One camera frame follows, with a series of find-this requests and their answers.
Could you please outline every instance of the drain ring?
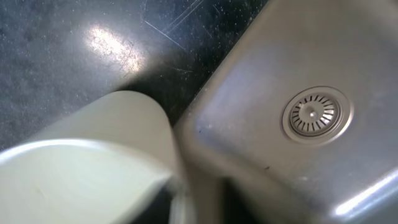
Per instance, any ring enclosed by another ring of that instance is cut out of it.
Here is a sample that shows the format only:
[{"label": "drain ring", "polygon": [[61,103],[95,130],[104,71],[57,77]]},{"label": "drain ring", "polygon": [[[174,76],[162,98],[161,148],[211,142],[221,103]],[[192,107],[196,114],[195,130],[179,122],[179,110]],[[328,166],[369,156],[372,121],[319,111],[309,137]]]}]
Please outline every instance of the drain ring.
[{"label": "drain ring", "polygon": [[286,135],[304,144],[336,139],[351,122],[353,107],[340,91],[320,86],[295,96],[282,115]]}]

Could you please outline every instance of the drain strainer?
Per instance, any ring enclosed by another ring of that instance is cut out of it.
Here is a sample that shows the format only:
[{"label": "drain strainer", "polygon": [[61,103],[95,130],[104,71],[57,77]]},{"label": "drain strainer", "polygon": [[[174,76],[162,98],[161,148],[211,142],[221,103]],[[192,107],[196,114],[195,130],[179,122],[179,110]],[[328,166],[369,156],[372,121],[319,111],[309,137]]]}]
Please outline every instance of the drain strainer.
[{"label": "drain strainer", "polygon": [[349,125],[353,107],[338,90],[314,87],[295,96],[282,115],[288,137],[301,143],[320,144],[339,136]]}]

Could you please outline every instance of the sink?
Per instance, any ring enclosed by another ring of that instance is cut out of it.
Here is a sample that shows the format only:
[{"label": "sink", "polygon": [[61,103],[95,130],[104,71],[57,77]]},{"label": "sink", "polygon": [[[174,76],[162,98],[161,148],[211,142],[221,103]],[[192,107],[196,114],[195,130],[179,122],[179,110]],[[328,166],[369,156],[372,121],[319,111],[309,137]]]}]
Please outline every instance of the sink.
[{"label": "sink", "polygon": [[395,223],[397,15],[393,0],[269,2],[175,126],[183,154],[264,223]]}]

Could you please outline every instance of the black countertop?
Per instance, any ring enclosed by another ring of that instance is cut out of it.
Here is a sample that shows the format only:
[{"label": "black countertop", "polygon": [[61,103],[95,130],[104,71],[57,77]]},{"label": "black countertop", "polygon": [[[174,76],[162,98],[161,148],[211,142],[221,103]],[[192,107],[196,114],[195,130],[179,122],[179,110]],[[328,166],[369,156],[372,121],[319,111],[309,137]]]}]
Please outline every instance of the black countertop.
[{"label": "black countertop", "polygon": [[174,124],[266,0],[5,0],[0,150],[116,90]]}]

